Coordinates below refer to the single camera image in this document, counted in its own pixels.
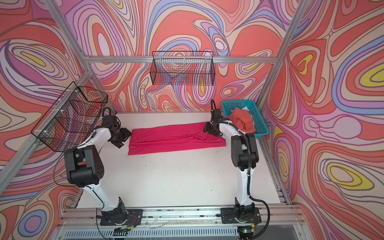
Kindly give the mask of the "aluminium frame corner post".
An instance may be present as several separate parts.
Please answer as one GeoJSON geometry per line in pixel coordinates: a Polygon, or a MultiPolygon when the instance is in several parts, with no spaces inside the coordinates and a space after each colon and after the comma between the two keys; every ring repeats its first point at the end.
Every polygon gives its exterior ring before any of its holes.
{"type": "Polygon", "coordinates": [[[79,80],[79,85],[85,85],[87,82],[91,82],[93,84],[93,87],[103,93],[106,93],[104,87],[102,86],[100,80],[94,73],[93,69],[91,68],[90,64],[87,63],[87,56],[85,55],[84,51],[82,50],[81,46],[79,45],[76,37],[72,33],[72,30],[65,19],[65,16],[63,15],[62,11],[60,10],[58,4],[56,1],[44,1],[48,11],[52,15],[53,19],[57,23],[58,27],[62,31],[63,36],[65,39],[69,42],[75,56],[77,57],[79,63],[85,70],[85,80],[81,81],[79,80]]]}
{"type": "Polygon", "coordinates": [[[307,10],[307,8],[311,2],[312,1],[302,0],[302,1],[299,1],[299,3],[298,3],[298,6],[294,12],[293,18],[289,24],[288,30],[287,30],[287,32],[286,32],[286,34],[282,40],[281,46],[278,50],[276,61],[272,65],[270,72],[268,74],[268,77],[267,77],[267,79],[266,79],[266,81],[265,81],[265,83],[261,89],[261,92],[258,96],[256,105],[257,105],[259,110],[262,109],[266,103],[269,89],[273,83],[273,80],[278,75],[278,70],[279,70],[279,67],[283,63],[284,55],[287,52],[287,49],[288,49],[291,41],[293,40],[294,35],[295,35],[295,33],[299,27],[299,24],[300,24],[301,20],[303,19],[303,16],[304,16],[304,14],[305,14],[305,12],[306,12],[306,10],[307,10]]]}

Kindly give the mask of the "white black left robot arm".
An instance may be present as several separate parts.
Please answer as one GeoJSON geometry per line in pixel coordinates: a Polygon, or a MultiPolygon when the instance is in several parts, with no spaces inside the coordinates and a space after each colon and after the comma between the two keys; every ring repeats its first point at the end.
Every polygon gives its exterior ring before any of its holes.
{"type": "Polygon", "coordinates": [[[108,143],[120,149],[132,133],[121,126],[109,107],[73,110],[57,122],[51,144],[64,153],[67,181],[97,201],[103,226],[125,224],[128,213],[123,200],[102,185],[105,168],[100,151],[108,143]]]}

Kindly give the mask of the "aluminium frame corner post left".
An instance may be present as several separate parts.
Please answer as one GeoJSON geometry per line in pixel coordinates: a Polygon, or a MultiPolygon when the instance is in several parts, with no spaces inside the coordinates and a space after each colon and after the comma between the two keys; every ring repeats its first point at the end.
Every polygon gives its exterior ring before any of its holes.
{"type": "Polygon", "coordinates": [[[63,36],[65,39],[69,42],[75,56],[77,57],[79,63],[85,70],[85,80],[81,81],[79,80],[79,85],[85,85],[87,82],[91,82],[93,84],[93,87],[103,93],[106,93],[104,87],[102,86],[100,80],[94,73],[93,69],[91,68],[90,64],[87,63],[87,56],[85,55],[84,51],[82,50],[81,46],[79,45],[76,37],[72,33],[72,30],[65,19],[65,16],[63,15],[62,11],[60,10],[58,4],[56,1],[44,1],[48,11],[52,15],[53,19],[57,23],[58,27],[62,31],[63,36]]]}

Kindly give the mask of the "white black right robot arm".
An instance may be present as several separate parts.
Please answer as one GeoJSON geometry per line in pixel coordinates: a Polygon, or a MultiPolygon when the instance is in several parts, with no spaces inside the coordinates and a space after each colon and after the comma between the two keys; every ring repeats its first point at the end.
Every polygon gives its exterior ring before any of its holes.
{"type": "Polygon", "coordinates": [[[268,133],[256,104],[251,100],[224,101],[217,108],[211,100],[211,120],[204,132],[231,141],[231,160],[238,170],[238,193],[234,206],[221,208],[223,224],[239,224],[240,240],[255,240],[269,226],[271,211],[264,200],[252,196],[253,175],[260,160],[257,140],[268,133]]]}

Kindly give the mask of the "magenta t shirt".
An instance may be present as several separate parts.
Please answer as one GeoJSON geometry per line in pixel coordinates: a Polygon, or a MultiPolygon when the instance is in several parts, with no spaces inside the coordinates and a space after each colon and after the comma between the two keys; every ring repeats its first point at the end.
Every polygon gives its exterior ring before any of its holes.
{"type": "Polygon", "coordinates": [[[134,129],[129,142],[129,156],[167,153],[226,146],[223,137],[204,132],[205,123],[169,125],[134,129]]]}

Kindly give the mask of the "aluminium frame corner post right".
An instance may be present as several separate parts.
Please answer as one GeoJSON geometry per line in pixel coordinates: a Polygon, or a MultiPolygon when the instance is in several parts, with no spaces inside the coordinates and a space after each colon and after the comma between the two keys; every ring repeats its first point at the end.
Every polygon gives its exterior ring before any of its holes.
{"type": "Polygon", "coordinates": [[[307,8],[311,2],[312,1],[302,0],[302,1],[299,1],[299,3],[298,3],[298,6],[294,12],[293,18],[289,24],[288,30],[287,30],[287,32],[286,32],[286,34],[282,40],[281,46],[278,50],[276,61],[272,65],[270,72],[268,74],[268,77],[267,77],[267,79],[266,79],[266,81],[265,81],[265,83],[261,89],[261,92],[258,96],[256,105],[257,105],[259,110],[262,109],[266,103],[269,89],[273,83],[273,80],[278,75],[278,70],[279,70],[279,67],[283,63],[284,55],[287,52],[287,49],[288,49],[291,41],[293,40],[294,35],[295,35],[295,33],[299,27],[299,24],[300,24],[301,20],[303,19],[303,16],[304,16],[304,14],[305,14],[305,12],[306,12],[306,10],[307,10],[307,8]]]}

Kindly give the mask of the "teal plastic basket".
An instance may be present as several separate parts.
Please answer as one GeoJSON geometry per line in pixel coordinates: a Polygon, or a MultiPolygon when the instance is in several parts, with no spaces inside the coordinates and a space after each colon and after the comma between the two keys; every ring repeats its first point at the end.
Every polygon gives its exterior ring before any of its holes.
{"type": "Polygon", "coordinates": [[[233,100],[233,101],[223,101],[222,102],[223,114],[225,117],[228,117],[234,109],[244,109],[247,108],[248,112],[254,120],[254,126],[256,131],[254,133],[255,137],[258,139],[260,137],[266,136],[269,134],[269,129],[259,112],[255,102],[252,100],[233,100]]]}

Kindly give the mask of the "coral red t shirt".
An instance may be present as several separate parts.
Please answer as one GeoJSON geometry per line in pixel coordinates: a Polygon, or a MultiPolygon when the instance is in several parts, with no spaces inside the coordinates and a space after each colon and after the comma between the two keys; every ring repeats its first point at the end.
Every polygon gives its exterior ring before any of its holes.
{"type": "Polygon", "coordinates": [[[229,114],[228,119],[244,133],[256,132],[252,115],[247,110],[236,108],[229,114]]]}

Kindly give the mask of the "aluminium left wall bar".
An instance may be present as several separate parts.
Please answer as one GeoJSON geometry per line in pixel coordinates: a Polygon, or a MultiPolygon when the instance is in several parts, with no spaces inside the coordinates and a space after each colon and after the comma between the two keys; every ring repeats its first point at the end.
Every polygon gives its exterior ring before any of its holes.
{"type": "MultiPolygon", "coordinates": [[[[64,105],[64,103],[69,99],[70,95],[74,91],[74,89],[78,86],[83,86],[91,77],[91,73],[89,70],[86,70],[81,77],[72,82],[66,90],[62,93],[62,95],[55,101],[52,107],[50,107],[50,111],[43,116],[43,120],[37,123],[38,130],[44,129],[48,123],[54,118],[56,113],[60,110],[60,108],[64,105]]],[[[4,193],[6,188],[12,182],[14,177],[19,173],[21,168],[25,165],[27,160],[32,156],[32,154],[36,151],[39,145],[42,142],[35,137],[33,134],[30,134],[27,140],[23,143],[20,150],[11,158],[11,160],[1,169],[1,194],[4,193]]]]}

